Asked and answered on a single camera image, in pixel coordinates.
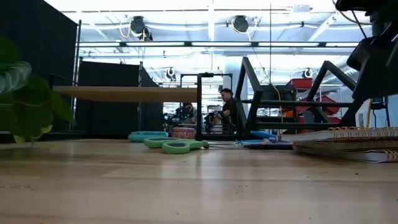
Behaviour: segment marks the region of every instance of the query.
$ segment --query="black curtain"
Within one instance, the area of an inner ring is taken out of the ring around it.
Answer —
[[[138,86],[138,65],[82,62],[81,86]],[[89,135],[128,135],[138,128],[138,103],[103,103],[77,100],[78,129]]]
[[[143,68],[141,70],[142,87],[159,87]],[[163,103],[141,103],[141,130],[163,131]]]
[[[43,0],[1,0],[0,21],[0,35],[13,41],[34,73],[73,78],[77,25],[68,17]],[[54,85],[71,83],[56,79]],[[68,122],[55,118],[53,131],[68,129]]]

